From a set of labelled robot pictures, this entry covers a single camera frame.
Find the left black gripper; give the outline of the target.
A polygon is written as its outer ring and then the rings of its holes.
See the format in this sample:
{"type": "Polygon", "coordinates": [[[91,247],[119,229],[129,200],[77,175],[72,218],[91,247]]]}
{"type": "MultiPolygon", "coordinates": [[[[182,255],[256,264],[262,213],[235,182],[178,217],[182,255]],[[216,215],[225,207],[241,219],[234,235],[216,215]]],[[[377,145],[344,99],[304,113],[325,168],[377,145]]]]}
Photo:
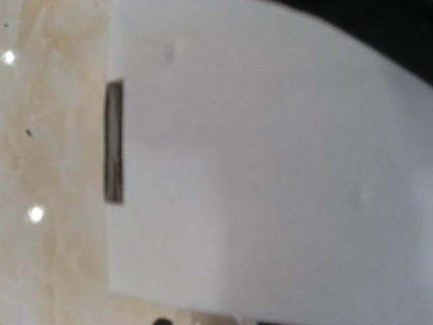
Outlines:
{"type": "Polygon", "coordinates": [[[431,1],[273,1],[313,49],[374,51],[432,86],[431,1]]]}

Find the white paper box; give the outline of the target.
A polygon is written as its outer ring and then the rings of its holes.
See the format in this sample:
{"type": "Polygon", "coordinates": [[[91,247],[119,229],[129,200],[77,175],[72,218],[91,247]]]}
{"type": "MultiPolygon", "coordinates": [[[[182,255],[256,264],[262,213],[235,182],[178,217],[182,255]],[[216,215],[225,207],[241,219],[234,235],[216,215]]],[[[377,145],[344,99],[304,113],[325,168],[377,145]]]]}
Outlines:
{"type": "Polygon", "coordinates": [[[432,88],[262,1],[113,1],[113,293],[280,324],[432,323],[432,88]]]}

